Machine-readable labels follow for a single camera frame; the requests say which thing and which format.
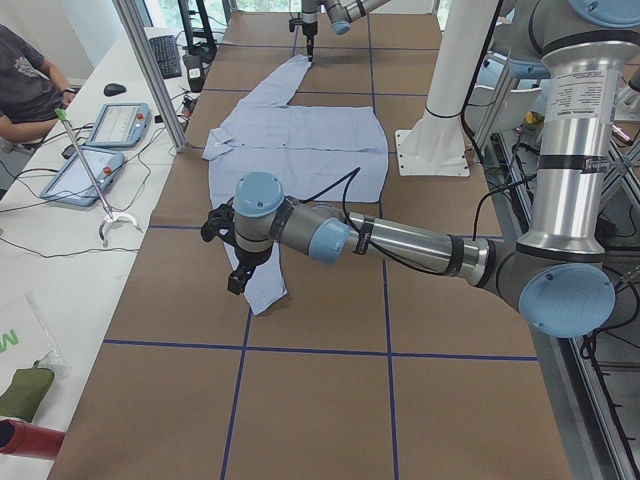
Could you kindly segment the light blue striped shirt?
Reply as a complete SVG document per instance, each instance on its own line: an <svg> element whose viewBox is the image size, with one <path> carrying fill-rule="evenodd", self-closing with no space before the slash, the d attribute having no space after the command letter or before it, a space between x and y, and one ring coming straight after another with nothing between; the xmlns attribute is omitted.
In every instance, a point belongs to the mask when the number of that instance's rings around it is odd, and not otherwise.
<svg viewBox="0 0 640 480"><path fill-rule="evenodd" d="M260 220L290 197L306 202L378 201L388 171L388 145L370 107L293 106L311 64L296 55L242 98L210 131L213 206Z"/></svg>

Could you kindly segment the silver reacher grabber stick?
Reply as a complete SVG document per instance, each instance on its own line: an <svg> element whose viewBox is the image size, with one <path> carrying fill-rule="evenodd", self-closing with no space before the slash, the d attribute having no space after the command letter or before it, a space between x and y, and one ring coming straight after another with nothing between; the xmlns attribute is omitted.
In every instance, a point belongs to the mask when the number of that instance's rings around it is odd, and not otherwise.
<svg viewBox="0 0 640 480"><path fill-rule="evenodd" d="M55 109L55 113L56 116L58 118L58 120L62 123L65 131L67 132L69 139L71 140L72 145L74 146L74 149L79 157L79 160L81 161L89 180L91 181L92 186L94 187L94 189L96 190L96 193L99 196L100 202L102 204L102 208L105 211L106 215L104 217L104 219L102 220L99 229L98 229L98 233L99 233L99 237L102 240L102 244L103 247L106 248L108 246L108 240L107 240L107 230L109 228L110 225L121 222L121 223L126 223L129 222L133 225L133 227L135 229L137 229L138 231L141 231L142 228L139 225L138 220L135 218L134 215L132 215L131 213L127 213L127 212L123 212L123 211L117 211L114 210L113 207L108 203L108 201L106 200L101 187L99 186L98 180L95 177L95 175L93 174L93 171L88 163L88 161L85 158L85 155L83 153L83 151L81 150L81 147L78 143L78 141L76 140L75 134L72 131L71 128L71 124L70 122L67 120L66 118L66 113L63 109L61 108L56 108Z"/></svg>

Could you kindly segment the black handheld device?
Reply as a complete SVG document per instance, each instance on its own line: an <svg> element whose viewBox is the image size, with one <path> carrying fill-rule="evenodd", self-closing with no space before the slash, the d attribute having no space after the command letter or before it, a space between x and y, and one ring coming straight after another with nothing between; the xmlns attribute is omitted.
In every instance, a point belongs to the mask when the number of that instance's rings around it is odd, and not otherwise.
<svg viewBox="0 0 640 480"><path fill-rule="evenodd" d="M182 59L186 68L190 91L194 93L201 92L206 80L202 57L200 55L184 54Z"/></svg>

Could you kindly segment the far blue teach pendant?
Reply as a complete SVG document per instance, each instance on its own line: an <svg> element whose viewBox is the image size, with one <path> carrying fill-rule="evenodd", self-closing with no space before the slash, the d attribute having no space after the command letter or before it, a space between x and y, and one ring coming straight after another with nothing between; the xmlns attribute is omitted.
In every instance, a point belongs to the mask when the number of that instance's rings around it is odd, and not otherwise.
<svg viewBox="0 0 640 480"><path fill-rule="evenodd" d="M142 139L149 118L147 103L104 104L86 144L98 148L131 148Z"/></svg>

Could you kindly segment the blue teach pendant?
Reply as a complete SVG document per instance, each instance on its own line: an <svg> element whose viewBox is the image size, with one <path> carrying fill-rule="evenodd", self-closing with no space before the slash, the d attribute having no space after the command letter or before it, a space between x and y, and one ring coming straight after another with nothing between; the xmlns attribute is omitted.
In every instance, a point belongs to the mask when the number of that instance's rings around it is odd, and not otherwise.
<svg viewBox="0 0 640 480"><path fill-rule="evenodd" d="M81 151L100 190L105 193L124 165L124 154L115 150L86 146L83 146ZM41 191L40 197L80 207L90 206L99 199L77 153L74 153L49 181Z"/></svg>
<svg viewBox="0 0 640 480"><path fill-rule="evenodd" d="M147 103L104 104L86 144L98 148L131 148L142 139L149 118Z"/></svg>

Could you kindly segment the black keyboard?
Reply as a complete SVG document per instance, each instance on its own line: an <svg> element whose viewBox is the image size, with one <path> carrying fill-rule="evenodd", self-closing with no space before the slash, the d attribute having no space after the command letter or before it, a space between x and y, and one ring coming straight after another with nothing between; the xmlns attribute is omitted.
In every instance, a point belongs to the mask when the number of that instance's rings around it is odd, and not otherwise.
<svg viewBox="0 0 640 480"><path fill-rule="evenodd" d="M162 35L148 39L154 59L163 79L182 75L179 51L173 35Z"/></svg>

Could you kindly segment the near blue teach pendant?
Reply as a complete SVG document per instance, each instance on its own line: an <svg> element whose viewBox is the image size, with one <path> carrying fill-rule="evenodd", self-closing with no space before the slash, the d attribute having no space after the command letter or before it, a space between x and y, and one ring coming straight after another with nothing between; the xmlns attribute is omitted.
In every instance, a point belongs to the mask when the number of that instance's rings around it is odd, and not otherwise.
<svg viewBox="0 0 640 480"><path fill-rule="evenodd" d="M124 165L124 154L115 150L86 146L83 146L81 151L100 190L105 193ZM99 199L77 153L74 153L49 181L41 191L40 197L80 207L90 206Z"/></svg>

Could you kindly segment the black computer mouse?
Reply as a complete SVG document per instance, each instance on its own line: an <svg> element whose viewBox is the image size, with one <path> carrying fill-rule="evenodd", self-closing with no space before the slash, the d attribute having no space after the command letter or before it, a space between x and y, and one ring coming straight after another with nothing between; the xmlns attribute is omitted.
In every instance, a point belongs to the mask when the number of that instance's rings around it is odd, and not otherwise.
<svg viewBox="0 0 640 480"><path fill-rule="evenodd" d="M116 95L123 94L127 91L127 88L119 83L108 83L103 88L103 94L106 97L113 97Z"/></svg>

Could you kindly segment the white plastic bag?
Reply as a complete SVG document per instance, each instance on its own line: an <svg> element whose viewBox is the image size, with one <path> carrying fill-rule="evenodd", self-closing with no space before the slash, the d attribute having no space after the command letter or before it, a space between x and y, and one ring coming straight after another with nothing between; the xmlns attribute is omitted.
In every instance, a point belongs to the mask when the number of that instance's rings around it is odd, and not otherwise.
<svg viewBox="0 0 640 480"><path fill-rule="evenodd" d="M34 366L64 375L68 364L35 303L21 295L1 305L1 386Z"/></svg>

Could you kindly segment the seated person in grey shirt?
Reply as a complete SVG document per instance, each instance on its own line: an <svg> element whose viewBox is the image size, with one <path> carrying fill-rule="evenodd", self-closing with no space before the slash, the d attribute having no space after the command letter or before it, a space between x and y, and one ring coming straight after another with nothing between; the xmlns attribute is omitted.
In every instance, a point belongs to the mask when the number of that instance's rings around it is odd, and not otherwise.
<svg viewBox="0 0 640 480"><path fill-rule="evenodd" d="M21 36L1 27L1 138L12 144L46 137L56 111L75 99L61 70Z"/></svg>

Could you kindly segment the olive green cloth pouch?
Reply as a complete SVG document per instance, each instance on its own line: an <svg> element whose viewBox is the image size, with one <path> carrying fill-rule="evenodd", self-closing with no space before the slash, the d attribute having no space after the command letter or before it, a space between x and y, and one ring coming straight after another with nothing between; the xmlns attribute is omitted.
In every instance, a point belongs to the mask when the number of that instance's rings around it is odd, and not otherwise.
<svg viewBox="0 0 640 480"><path fill-rule="evenodd" d="M54 379L49 368L18 369L1 395L1 416L32 422Z"/></svg>

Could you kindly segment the red cylinder object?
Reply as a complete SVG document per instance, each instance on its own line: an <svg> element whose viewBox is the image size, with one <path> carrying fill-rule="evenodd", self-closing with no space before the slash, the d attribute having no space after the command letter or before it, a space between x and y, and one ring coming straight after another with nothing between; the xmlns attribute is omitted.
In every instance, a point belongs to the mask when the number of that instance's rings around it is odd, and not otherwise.
<svg viewBox="0 0 640 480"><path fill-rule="evenodd" d="M54 460L65 433L31 423L1 421L1 453L20 457Z"/></svg>

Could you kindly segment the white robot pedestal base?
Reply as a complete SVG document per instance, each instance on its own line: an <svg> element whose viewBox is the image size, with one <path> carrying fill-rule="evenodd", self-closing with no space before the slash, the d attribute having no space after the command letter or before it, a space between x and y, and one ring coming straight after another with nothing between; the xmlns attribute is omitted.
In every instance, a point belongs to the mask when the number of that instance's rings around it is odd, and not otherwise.
<svg viewBox="0 0 640 480"><path fill-rule="evenodd" d="M412 129L396 132L402 176L469 175L462 112L499 10L491 0L451 3L424 114Z"/></svg>

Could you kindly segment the aluminium frame post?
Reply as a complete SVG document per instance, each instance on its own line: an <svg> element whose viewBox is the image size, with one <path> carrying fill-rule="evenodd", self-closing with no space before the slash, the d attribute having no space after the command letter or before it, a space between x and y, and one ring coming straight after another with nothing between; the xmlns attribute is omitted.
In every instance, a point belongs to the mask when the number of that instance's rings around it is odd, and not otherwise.
<svg viewBox="0 0 640 480"><path fill-rule="evenodd" d="M112 4L129 38L143 77L146 80L173 146L177 153L182 153L187 146L185 133L173 108L164 79L152 53L142 18L135 2L133 0L113 0Z"/></svg>

